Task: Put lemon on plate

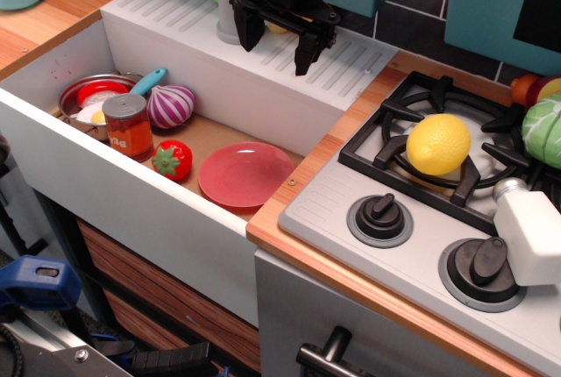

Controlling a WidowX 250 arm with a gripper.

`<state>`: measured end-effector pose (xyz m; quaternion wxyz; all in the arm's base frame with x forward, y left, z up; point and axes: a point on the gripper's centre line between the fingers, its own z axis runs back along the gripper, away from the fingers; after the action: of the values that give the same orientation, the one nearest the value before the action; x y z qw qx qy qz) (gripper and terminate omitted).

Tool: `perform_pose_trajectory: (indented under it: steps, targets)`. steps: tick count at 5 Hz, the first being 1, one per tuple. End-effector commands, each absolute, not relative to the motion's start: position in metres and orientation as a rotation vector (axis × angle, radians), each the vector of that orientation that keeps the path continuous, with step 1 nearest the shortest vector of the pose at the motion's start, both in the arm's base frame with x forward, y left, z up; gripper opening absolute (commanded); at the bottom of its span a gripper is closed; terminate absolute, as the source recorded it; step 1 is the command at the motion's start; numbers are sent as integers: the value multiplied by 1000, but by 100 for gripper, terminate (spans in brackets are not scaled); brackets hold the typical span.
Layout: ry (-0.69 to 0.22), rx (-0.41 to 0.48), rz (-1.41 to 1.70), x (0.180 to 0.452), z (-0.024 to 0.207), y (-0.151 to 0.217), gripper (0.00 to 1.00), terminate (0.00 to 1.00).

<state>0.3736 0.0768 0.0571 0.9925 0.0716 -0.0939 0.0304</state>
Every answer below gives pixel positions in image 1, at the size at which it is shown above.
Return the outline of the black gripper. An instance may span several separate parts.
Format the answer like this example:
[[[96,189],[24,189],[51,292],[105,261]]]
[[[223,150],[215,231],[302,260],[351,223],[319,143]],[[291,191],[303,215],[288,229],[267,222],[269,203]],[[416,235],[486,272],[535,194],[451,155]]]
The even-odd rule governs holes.
[[[240,45],[247,51],[259,43],[265,22],[299,35],[295,75],[304,76],[325,48],[337,40],[340,16],[324,0],[230,0]]]

